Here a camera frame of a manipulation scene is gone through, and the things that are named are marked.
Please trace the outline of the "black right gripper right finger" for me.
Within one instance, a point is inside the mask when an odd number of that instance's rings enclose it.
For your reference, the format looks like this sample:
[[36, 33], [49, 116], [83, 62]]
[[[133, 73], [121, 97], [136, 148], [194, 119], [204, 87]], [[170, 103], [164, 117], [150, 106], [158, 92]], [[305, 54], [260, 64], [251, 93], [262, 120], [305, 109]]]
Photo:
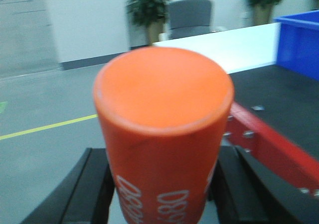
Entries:
[[221, 224], [317, 224], [319, 201], [239, 146], [222, 146], [210, 190]]

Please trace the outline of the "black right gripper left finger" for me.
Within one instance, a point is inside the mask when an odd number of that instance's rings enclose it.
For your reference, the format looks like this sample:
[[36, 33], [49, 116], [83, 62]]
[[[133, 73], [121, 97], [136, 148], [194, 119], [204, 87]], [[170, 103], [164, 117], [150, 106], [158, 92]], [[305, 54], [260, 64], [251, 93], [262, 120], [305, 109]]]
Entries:
[[23, 224], [106, 224], [114, 194], [106, 151], [87, 148], [62, 182]]

